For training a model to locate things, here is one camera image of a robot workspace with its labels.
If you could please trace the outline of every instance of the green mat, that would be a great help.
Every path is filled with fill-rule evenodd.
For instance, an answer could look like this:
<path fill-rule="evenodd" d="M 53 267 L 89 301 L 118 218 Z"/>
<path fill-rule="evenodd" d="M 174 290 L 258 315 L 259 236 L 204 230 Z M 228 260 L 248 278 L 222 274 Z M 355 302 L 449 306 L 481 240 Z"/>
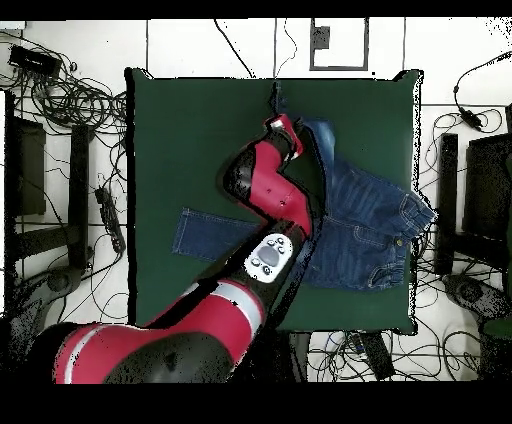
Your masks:
<path fill-rule="evenodd" d="M 215 177 L 229 155 L 262 135 L 263 121 L 271 115 L 272 80 L 150 79 L 137 69 L 132 77 L 136 323 L 142 325 L 208 266 L 171 253 L 182 207 L 257 221 L 251 212 L 223 197 Z M 332 122 L 336 150 L 348 160 L 408 189 L 413 89 L 419 77 L 419 72 L 410 71 L 396 82 L 282 80 L 282 89 L 290 112 Z M 292 162 L 290 173 L 307 185 L 315 174 L 312 163 L 303 155 Z M 303 282 L 280 328 L 412 331 L 409 258 L 406 264 L 405 284 L 379 293 L 313 288 Z"/>

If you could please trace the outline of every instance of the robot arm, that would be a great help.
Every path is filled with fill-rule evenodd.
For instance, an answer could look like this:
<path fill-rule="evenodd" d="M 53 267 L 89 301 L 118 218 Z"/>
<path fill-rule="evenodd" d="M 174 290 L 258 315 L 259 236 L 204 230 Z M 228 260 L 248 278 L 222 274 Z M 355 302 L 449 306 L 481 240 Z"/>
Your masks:
<path fill-rule="evenodd" d="M 144 327 L 63 323 L 36 339 L 28 378 L 57 383 L 221 382 L 242 360 L 310 237 L 306 194 L 281 171 L 303 151 L 285 115 L 266 122 L 223 177 L 226 192 L 269 224 L 218 272 L 197 279 Z"/>

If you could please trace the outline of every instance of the blue jeans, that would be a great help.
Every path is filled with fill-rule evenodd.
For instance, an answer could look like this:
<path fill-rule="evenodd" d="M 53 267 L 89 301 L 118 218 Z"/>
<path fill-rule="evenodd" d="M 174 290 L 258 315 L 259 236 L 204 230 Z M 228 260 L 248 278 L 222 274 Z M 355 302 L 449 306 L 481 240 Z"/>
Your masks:
<path fill-rule="evenodd" d="M 366 291 L 403 284 L 407 246 L 435 213 L 413 192 L 335 155 L 329 122 L 304 124 L 312 130 L 324 166 L 326 216 L 303 281 Z M 172 252 L 215 261 L 257 228 L 255 223 L 184 208 Z"/>

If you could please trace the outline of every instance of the black cable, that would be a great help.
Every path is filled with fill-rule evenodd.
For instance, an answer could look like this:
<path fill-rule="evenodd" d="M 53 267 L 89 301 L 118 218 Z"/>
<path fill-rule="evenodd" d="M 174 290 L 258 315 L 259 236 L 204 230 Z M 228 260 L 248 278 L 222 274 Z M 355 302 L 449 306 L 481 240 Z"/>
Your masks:
<path fill-rule="evenodd" d="M 295 46 L 295 50 L 293 52 L 293 55 L 292 56 L 288 56 L 288 58 L 283 62 L 281 63 L 281 66 L 279 66 L 279 70 L 277 71 L 277 74 L 276 74 L 276 78 L 279 76 L 279 72 L 281 72 L 281 68 L 286 64 L 286 62 L 288 62 L 289 60 L 293 60 L 295 59 L 295 55 L 297 54 L 297 43 L 295 42 L 295 40 L 290 36 L 290 34 L 288 34 L 288 30 L 286 29 L 286 24 L 288 22 L 288 18 L 286 18 L 284 20 L 284 32 L 285 34 L 288 36 L 288 38 L 291 40 L 291 42 L 293 43 L 293 45 Z"/>
<path fill-rule="evenodd" d="M 100 310 L 101 310 L 100 322 L 102 322 L 102 321 L 101 321 L 101 319 L 103 318 L 103 315 L 106 315 L 106 316 L 108 316 L 108 317 L 110 317 L 110 318 L 112 318 L 112 319 L 124 319 L 124 318 L 126 318 L 126 317 L 128 316 L 128 315 L 124 315 L 124 316 L 122 316 L 122 317 L 112 317 L 112 316 L 110 316 L 110 315 L 105 314 L 105 309 L 106 309 L 107 305 L 110 303 L 110 301 L 111 301 L 114 297 L 119 296 L 119 295 L 122 295 L 122 294 L 124 294 L 125 296 L 130 296 L 128 293 L 118 292 L 118 293 L 114 293 L 112 296 L 110 296 L 110 297 L 108 298 L 108 300 L 105 302 L 105 306 L 103 306 L 103 309 L 100 309 Z"/>
<path fill-rule="evenodd" d="M 453 373 L 451 372 L 452 369 L 454 369 L 453 367 L 450 366 L 450 364 L 448 363 L 448 357 L 447 355 L 445 354 L 446 353 L 446 343 L 448 342 L 448 340 L 450 338 L 452 338 L 453 336 L 457 335 L 457 334 L 463 334 L 465 336 L 469 336 L 471 337 L 472 339 L 474 339 L 475 341 L 477 341 L 478 343 L 480 343 L 480 339 L 478 337 L 476 337 L 475 335 L 471 334 L 471 333 L 468 333 L 467 331 L 454 331 L 450 334 L 448 334 L 444 339 L 443 339 L 443 344 L 441 346 L 441 349 L 443 351 L 443 357 L 444 357 L 444 364 L 445 364 L 445 367 L 446 367 L 446 370 L 448 371 L 448 374 L 450 375 L 450 377 L 452 378 L 453 381 L 457 381 L 457 379 L 455 378 L 455 376 L 453 375 Z M 466 365 L 468 368 L 472 369 L 471 366 L 468 366 L 467 364 L 461 362 L 461 361 L 458 361 L 457 362 L 462 363 L 464 365 Z"/>
<path fill-rule="evenodd" d="M 255 76 L 252 74 L 252 72 L 249 70 L 249 68 L 247 67 L 247 65 L 245 64 L 245 62 L 242 60 L 242 58 L 240 57 L 240 55 L 238 54 L 238 52 L 235 50 L 235 48 L 233 47 L 233 45 L 231 44 L 231 41 L 229 41 L 229 38 L 228 36 L 226 35 L 226 33 L 220 28 L 219 24 L 217 23 L 217 19 L 214 19 L 213 22 L 215 23 L 215 26 L 217 27 L 217 29 L 219 30 L 219 32 L 222 34 L 222 36 L 224 37 L 224 39 L 227 41 L 227 43 L 229 44 L 229 47 L 231 47 L 231 50 L 233 51 L 233 53 L 235 53 L 236 57 L 238 58 L 238 60 L 240 61 L 240 63 L 244 66 L 244 68 L 246 69 L 246 71 L 248 72 L 249 76 L 251 78 L 255 78 Z"/>
<path fill-rule="evenodd" d="M 68 304 L 68 297 L 64 296 L 64 304 L 62 305 L 62 309 L 60 311 L 59 317 L 57 318 L 57 324 L 62 321 L 62 315 L 64 315 L 64 311 L 66 310 L 66 306 Z"/>
<path fill-rule="evenodd" d="M 488 60 L 487 62 L 485 63 L 482 63 L 481 65 L 478 65 L 478 66 L 475 66 L 474 68 L 471 68 L 469 71 L 466 71 L 464 72 L 461 77 L 457 80 L 457 83 L 455 84 L 455 87 L 453 87 L 453 98 L 455 100 L 455 104 L 457 105 L 457 108 L 459 110 L 463 110 L 463 108 L 459 105 L 459 102 L 457 100 L 457 93 L 459 92 L 459 84 L 462 80 L 462 78 L 464 78 L 467 74 L 469 74 L 470 72 L 473 72 L 473 71 L 476 71 L 477 69 L 480 69 L 484 66 L 487 66 L 487 65 L 492 65 L 494 64 L 495 62 L 500 62 L 502 60 L 505 60 L 505 59 L 508 59 L 512 56 L 512 51 L 508 51 L 508 52 L 505 52 L 505 53 L 501 53 L 500 55 L 496 56 L 495 58 L 491 59 L 491 60 Z"/>

